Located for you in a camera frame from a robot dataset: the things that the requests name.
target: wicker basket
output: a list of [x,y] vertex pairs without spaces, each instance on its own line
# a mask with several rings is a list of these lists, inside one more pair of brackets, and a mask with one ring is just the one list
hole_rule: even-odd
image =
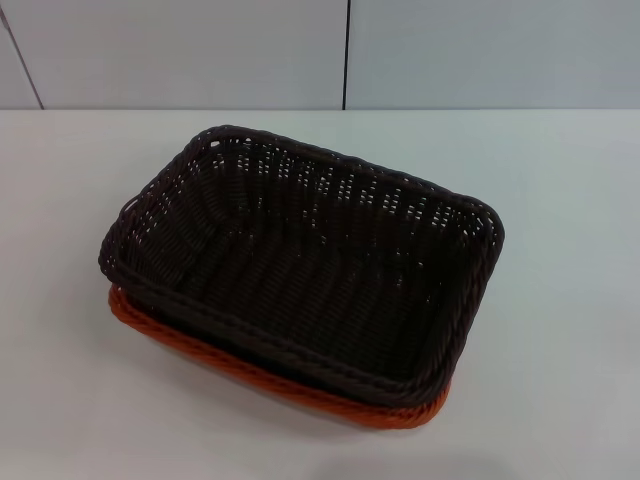
[[407,429],[424,425],[438,414],[449,393],[447,387],[433,403],[414,408],[367,405],[302,385],[168,327],[136,309],[126,293],[118,287],[113,286],[109,291],[109,305],[113,314],[124,324],[198,362],[291,402],[338,415],[366,427]]
[[478,200],[224,126],[125,205],[100,266],[192,338],[346,398],[419,407],[449,384],[503,239]]

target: white table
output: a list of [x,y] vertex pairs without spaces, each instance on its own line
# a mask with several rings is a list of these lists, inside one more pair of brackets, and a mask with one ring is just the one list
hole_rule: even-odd
[[[120,207],[197,132],[263,128],[476,196],[507,237],[450,398],[376,432],[118,322]],[[0,113],[0,478],[640,478],[640,111]]]

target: rectangular basket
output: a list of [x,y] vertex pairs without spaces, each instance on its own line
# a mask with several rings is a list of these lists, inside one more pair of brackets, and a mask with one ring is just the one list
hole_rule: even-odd
[[99,261],[174,327],[415,407],[449,383],[503,240],[476,199],[223,126],[124,206]]

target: stacked baskets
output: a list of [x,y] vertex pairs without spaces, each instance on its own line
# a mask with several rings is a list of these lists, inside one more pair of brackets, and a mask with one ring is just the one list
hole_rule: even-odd
[[223,126],[124,206],[99,261],[136,330],[295,402],[411,428],[444,403],[503,240],[478,200]]

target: woven pattern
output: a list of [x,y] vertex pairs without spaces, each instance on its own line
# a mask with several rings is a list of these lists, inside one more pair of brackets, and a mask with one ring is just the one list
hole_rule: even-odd
[[233,355],[158,323],[136,310],[126,294],[116,286],[112,286],[109,291],[109,305],[113,314],[124,324],[199,362],[289,401],[343,417],[366,427],[406,429],[424,425],[440,411],[449,393],[447,386],[435,402],[416,408],[376,407],[346,400],[273,375],[256,365],[243,362]]
[[123,208],[100,265],[196,337],[416,407],[449,383],[503,239],[478,200],[226,126]]

